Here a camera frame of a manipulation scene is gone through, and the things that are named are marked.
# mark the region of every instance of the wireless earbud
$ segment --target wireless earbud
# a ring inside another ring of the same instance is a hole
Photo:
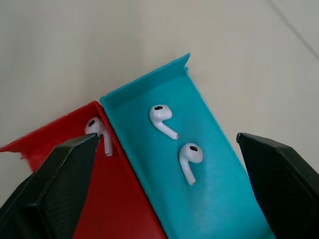
[[[163,120],[168,120],[173,116],[170,108],[166,105],[156,105],[150,110],[150,118],[153,125],[161,132],[172,139],[178,138],[178,133],[163,124]]]
[[[85,134],[89,133],[97,133],[98,135],[103,135],[104,137],[104,151],[106,156],[112,156],[112,140],[107,132],[103,123],[99,120],[99,118],[94,117],[91,118],[85,127]]]
[[[201,163],[203,161],[203,151],[194,143],[185,144],[179,152],[179,162],[189,185],[193,185],[196,180],[190,169],[188,162]]]

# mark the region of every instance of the teal tray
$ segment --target teal tray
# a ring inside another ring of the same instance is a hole
[[[189,54],[109,93],[102,106],[170,239],[274,238],[248,176],[187,74]],[[168,105],[172,140],[151,123],[150,108]],[[190,163],[189,186],[178,161],[188,142],[204,153]]]

